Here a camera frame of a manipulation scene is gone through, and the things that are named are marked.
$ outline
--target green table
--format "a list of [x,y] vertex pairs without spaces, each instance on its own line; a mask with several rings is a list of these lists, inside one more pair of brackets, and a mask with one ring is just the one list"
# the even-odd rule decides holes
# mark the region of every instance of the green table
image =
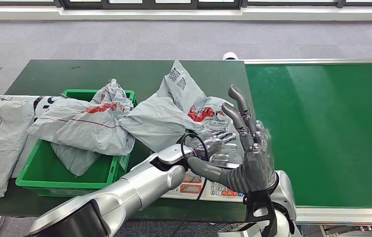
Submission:
[[[59,95],[66,88],[100,88],[116,78],[125,89],[135,90],[140,102],[158,89],[171,65],[34,60],[7,94]],[[257,117],[271,133],[276,169],[291,178],[298,223],[372,225],[372,63],[251,60],[183,65],[207,95],[228,99],[227,88],[234,83],[254,103]],[[130,165],[144,159],[145,151],[136,142]],[[0,214],[36,216],[65,200],[39,197],[10,180]],[[161,198],[134,218],[239,222],[244,212],[240,203]]]

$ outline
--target gray carpet floor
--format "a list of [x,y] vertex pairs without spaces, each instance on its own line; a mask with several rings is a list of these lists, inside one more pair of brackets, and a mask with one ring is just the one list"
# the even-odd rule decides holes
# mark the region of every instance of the gray carpet floor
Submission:
[[[0,94],[30,59],[219,60],[372,58],[372,22],[0,21]],[[33,218],[6,218],[0,237],[27,234]],[[131,222],[119,236],[169,236],[176,222]],[[185,223],[180,236],[224,225]]]

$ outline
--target robotic hand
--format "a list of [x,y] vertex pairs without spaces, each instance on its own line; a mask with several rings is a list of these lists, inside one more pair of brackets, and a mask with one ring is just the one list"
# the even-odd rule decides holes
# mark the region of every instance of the robotic hand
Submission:
[[251,117],[243,96],[234,86],[228,94],[237,100],[240,111],[238,113],[229,104],[222,106],[239,132],[245,151],[244,162],[238,168],[227,170],[207,162],[209,154],[235,139],[230,133],[210,134],[204,138],[205,146],[198,145],[194,149],[174,144],[150,155],[111,185],[74,197],[45,213],[31,226],[30,236],[112,237],[136,211],[178,187],[189,168],[245,194],[246,222],[252,223],[236,226],[234,230],[253,231],[261,237],[296,236],[295,204],[289,177],[283,171],[275,172],[268,134],[263,124]]
[[300,233],[293,223],[296,213],[290,180],[285,172],[275,172],[269,134],[261,121],[251,117],[249,106],[237,88],[231,85],[228,95],[237,101],[239,111],[227,103],[222,105],[222,111],[232,119],[240,134],[245,152],[243,163],[231,170],[191,157],[188,164],[195,174],[245,194],[246,222],[251,223],[235,226],[233,231],[245,230],[245,236],[250,230],[252,235],[263,230],[262,237],[297,236]]

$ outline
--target red printed logo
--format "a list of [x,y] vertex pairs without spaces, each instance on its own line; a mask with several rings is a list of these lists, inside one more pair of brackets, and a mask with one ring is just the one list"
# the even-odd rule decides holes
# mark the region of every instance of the red printed logo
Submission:
[[189,116],[195,122],[201,122],[206,117],[217,118],[218,115],[224,115],[224,113],[222,111],[214,112],[211,107],[203,107],[201,110],[197,111],[194,105],[190,108],[190,111],[187,114],[187,116]]
[[97,105],[97,106],[87,107],[83,112],[89,113],[89,114],[94,114],[96,112],[104,112],[106,110],[114,111],[117,108],[119,108],[119,110],[121,110],[121,111],[124,111],[124,106],[122,106],[118,102],[104,102],[104,103],[102,103],[100,105]]

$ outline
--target white baseboard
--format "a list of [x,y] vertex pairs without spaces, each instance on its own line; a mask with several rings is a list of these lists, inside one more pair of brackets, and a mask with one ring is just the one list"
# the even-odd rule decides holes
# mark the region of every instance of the white baseboard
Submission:
[[64,10],[0,6],[0,20],[372,21],[372,7],[252,6],[241,10]]

